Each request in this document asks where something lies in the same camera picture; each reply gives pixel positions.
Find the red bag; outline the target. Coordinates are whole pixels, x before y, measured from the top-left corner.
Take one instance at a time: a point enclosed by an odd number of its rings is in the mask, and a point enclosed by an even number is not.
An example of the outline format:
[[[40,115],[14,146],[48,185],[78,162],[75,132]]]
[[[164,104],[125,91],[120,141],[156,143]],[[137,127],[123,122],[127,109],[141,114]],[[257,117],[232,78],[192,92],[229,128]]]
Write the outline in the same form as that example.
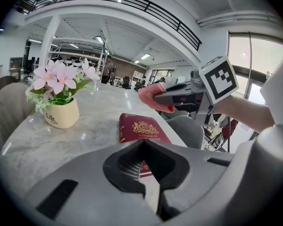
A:
[[[222,128],[222,135],[224,137],[224,139],[228,139],[229,137],[232,136],[232,134],[234,133],[236,127],[237,127],[238,121],[235,119],[232,119],[230,121],[230,125],[226,124],[226,126],[224,128]]]

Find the large window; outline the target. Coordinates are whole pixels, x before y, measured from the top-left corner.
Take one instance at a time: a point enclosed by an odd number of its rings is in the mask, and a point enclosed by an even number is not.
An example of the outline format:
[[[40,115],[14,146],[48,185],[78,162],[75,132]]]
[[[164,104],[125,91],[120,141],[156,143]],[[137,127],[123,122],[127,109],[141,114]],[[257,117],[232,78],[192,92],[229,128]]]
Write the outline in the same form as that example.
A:
[[[234,95],[265,104],[260,89],[283,61],[283,40],[256,33],[230,33],[228,58],[239,88]]]

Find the black balcony railing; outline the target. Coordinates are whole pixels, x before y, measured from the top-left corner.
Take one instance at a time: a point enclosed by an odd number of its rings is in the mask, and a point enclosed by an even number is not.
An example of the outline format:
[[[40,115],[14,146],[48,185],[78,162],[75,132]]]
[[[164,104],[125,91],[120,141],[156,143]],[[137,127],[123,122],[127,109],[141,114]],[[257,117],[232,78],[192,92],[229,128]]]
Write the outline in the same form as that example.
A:
[[[75,0],[17,0],[13,5],[18,12],[22,14],[29,14],[33,11],[36,11],[40,8],[66,2],[66,1],[75,1]],[[178,34],[183,36],[183,38],[192,45],[196,50],[199,50],[200,45],[202,44],[199,37],[188,27],[184,22],[182,22],[178,17],[159,6],[158,4],[150,0],[101,0],[120,3],[131,8],[143,11],[159,21],[165,23],[171,27]]]

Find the white shelving rack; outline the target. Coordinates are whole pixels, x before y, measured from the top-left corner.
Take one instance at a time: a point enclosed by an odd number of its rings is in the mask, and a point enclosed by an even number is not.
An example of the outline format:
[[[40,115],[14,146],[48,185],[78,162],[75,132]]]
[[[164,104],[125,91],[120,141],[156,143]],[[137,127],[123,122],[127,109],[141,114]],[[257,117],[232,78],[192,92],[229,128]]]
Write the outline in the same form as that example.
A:
[[[51,42],[48,58],[58,58],[66,65],[82,67],[84,60],[101,75],[110,52],[108,42],[83,38],[56,37]]]

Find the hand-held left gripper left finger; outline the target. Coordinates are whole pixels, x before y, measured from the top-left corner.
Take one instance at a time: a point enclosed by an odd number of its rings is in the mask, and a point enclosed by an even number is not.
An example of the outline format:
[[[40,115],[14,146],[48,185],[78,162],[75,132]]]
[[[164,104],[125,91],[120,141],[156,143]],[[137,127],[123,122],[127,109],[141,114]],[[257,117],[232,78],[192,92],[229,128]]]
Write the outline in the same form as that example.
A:
[[[104,160],[126,147],[118,144],[80,155],[35,184],[26,194],[37,207],[64,179],[77,182],[70,198],[57,214],[56,222],[66,226],[154,226],[160,218],[142,194],[124,193],[104,176]]]

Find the cream pot with pink flowers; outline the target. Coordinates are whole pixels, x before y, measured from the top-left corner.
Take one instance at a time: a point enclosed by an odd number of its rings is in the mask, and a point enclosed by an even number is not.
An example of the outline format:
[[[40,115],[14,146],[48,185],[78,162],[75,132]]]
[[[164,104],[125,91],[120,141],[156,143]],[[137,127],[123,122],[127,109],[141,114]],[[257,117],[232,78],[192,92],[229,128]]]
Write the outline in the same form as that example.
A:
[[[100,80],[87,58],[80,66],[49,60],[33,73],[32,84],[25,92],[26,98],[35,104],[35,112],[43,114],[49,125],[59,129],[70,128],[79,119],[75,94]]]

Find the pink cloth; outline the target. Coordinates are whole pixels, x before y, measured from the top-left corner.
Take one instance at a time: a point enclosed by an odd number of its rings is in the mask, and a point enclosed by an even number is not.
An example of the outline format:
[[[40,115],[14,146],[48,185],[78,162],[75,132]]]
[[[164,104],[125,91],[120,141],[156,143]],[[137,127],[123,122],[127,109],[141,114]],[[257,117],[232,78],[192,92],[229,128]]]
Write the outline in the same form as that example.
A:
[[[165,93],[166,89],[162,86],[161,83],[156,83],[151,86],[144,87],[138,90],[139,99],[151,109],[162,111],[166,113],[173,113],[175,107],[173,105],[164,105],[155,101],[154,96]]]

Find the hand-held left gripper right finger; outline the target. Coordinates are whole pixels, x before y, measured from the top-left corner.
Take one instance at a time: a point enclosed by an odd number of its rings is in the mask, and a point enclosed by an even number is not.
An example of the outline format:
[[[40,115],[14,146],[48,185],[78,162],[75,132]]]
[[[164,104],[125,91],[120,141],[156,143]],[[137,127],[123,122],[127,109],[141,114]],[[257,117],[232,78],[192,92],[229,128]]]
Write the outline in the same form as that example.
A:
[[[171,219],[198,203],[225,173],[232,155],[145,141],[145,162],[159,183],[156,214]]]

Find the dark red hardcover book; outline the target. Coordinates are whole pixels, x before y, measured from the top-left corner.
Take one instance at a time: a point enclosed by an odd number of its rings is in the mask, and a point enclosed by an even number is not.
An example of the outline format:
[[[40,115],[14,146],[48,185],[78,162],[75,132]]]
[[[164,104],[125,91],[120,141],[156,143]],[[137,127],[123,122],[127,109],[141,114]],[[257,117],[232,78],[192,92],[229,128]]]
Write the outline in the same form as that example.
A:
[[[171,142],[155,119],[147,116],[122,113],[119,117],[119,142],[126,143],[139,139]],[[141,177],[152,175],[145,161],[134,162],[127,169],[123,166],[122,171],[136,181]]]

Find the person's white speckled t-shirt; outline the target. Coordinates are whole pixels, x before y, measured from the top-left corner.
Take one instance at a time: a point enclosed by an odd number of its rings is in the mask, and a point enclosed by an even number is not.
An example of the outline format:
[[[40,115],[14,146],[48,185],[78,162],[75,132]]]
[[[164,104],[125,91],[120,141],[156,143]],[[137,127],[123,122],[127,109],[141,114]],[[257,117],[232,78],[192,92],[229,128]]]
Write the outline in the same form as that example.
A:
[[[260,92],[274,119],[274,124],[267,127],[283,126],[283,62],[266,81]]]

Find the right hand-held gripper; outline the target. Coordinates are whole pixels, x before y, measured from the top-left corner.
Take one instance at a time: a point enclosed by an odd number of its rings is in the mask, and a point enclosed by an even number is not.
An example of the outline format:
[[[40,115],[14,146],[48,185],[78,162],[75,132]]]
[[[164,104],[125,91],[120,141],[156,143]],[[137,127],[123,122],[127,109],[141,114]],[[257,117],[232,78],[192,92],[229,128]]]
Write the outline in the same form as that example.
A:
[[[190,109],[191,113],[217,113],[220,102],[239,85],[228,57],[218,56],[191,70],[191,90],[181,90],[186,87],[185,83],[175,84],[166,88],[167,92],[155,95],[154,100],[176,109]]]

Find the grey upholstered chair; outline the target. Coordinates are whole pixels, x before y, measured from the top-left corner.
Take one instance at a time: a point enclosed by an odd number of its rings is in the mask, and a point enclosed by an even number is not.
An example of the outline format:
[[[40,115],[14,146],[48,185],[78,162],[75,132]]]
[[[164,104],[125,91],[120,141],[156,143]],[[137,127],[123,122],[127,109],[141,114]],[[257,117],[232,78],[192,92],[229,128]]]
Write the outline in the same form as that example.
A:
[[[181,116],[181,115],[188,116],[189,113],[188,113],[187,111],[178,111],[178,110],[175,110],[173,113],[159,112],[159,115],[160,115],[164,120],[169,120],[169,119],[175,118],[175,117],[177,117],[177,116]]]
[[[28,89],[27,84],[17,82],[0,90],[0,149],[35,108],[34,103],[27,100]]]
[[[201,149],[204,142],[204,129],[189,116],[180,115],[166,120],[168,125],[189,148]]]

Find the person's right forearm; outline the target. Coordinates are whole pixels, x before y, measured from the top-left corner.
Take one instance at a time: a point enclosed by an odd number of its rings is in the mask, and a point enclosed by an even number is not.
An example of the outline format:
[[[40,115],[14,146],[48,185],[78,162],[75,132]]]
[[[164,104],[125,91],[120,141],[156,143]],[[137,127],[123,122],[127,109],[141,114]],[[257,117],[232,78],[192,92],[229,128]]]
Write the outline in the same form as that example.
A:
[[[232,95],[215,104],[213,113],[227,115],[257,133],[275,124],[267,105],[256,104]]]

